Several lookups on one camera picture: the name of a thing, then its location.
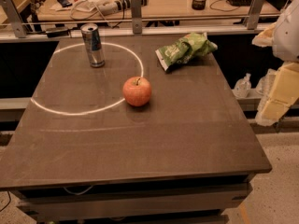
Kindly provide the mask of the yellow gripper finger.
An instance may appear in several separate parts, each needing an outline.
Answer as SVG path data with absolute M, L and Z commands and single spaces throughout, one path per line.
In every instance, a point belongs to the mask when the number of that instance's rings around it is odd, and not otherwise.
M 299 63 L 285 62 L 278 70 L 269 69 L 255 121 L 261 126 L 273 125 L 298 99 Z
M 261 48 L 271 47 L 275 26 L 276 23 L 274 22 L 266 27 L 262 32 L 254 36 L 254 38 L 252 39 L 252 44 Z

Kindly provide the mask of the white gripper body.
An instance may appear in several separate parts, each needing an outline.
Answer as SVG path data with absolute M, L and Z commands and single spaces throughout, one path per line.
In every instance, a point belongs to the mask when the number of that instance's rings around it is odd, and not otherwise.
M 281 13 L 273 32 L 273 54 L 285 62 L 299 62 L 299 0 Z

